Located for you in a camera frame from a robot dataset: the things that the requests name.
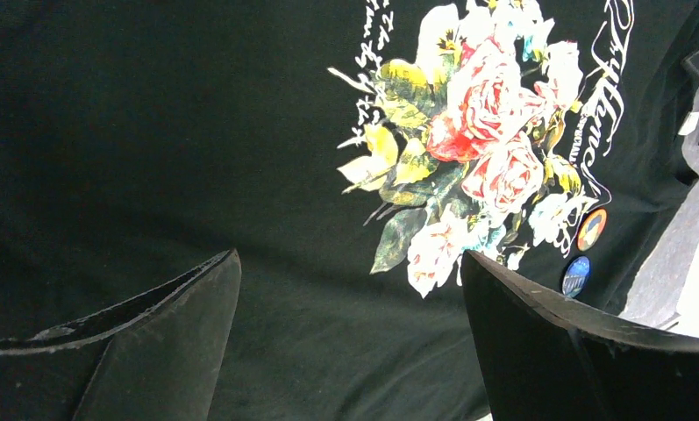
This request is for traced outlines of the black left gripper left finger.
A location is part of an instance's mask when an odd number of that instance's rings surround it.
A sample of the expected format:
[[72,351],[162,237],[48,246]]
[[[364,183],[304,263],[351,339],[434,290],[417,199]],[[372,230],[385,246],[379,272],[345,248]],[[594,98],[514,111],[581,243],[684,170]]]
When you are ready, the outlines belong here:
[[241,275],[230,250],[95,314],[0,340],[0,420],[205,420]]

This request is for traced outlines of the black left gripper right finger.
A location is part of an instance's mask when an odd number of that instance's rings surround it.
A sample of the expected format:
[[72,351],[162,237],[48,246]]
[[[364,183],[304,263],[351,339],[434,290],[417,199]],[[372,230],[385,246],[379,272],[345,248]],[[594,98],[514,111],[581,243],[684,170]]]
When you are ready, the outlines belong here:
[[699,420],[699,338],[639,325],[469,252],[461,262],[495,420]]

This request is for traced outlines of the blue round brooch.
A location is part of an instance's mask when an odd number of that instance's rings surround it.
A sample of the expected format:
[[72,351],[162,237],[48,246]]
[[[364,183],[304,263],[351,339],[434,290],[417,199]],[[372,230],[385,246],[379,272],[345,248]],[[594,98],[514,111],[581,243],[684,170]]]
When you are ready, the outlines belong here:
[[564,296],[577,297],[585,288],[591,274],[591,261],[587,256],[575,257],[567,266],[561,280]]

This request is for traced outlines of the black floral t-shirt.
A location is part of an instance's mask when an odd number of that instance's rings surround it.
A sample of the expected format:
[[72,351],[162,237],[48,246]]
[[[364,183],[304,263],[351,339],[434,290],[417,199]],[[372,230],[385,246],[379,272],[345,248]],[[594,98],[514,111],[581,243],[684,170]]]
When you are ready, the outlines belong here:
[[699,1],[0,1],[0,340],[234,250],[205,420],[495,420],[463,256],[620,313],[698,50]]

